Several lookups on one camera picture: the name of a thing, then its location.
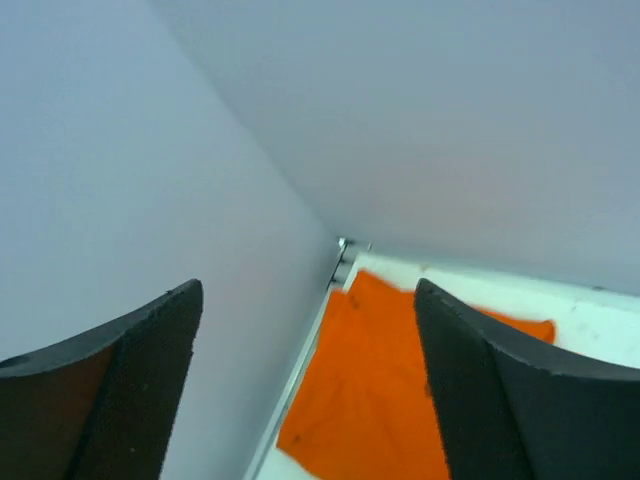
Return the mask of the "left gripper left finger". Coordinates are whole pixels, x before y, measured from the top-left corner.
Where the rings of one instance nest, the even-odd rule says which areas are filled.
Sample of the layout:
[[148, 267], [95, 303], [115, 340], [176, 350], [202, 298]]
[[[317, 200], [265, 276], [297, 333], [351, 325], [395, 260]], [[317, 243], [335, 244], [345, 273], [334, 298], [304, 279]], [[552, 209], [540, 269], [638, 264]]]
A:
[[1, 363], [4, 479], [160, 477], [203, 312], [191, 279]]

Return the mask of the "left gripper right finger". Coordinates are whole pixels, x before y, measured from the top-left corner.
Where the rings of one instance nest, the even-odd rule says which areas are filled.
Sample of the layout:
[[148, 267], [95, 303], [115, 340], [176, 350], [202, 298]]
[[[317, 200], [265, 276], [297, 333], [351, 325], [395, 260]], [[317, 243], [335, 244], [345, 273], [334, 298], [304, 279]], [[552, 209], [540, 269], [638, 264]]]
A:
[[451, 478], [638, 478], [638, 369], [526, 335], [427, 279], [414, 306]]

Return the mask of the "orange t shirt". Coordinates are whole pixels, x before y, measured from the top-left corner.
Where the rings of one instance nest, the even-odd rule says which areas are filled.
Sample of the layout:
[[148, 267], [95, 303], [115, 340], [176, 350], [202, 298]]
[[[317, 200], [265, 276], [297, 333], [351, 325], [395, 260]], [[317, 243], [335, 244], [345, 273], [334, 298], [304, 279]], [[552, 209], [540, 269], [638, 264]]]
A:
[[414, 295], [361, 270], [331, 293], [276, 446], [319, 479], [446, 479]]

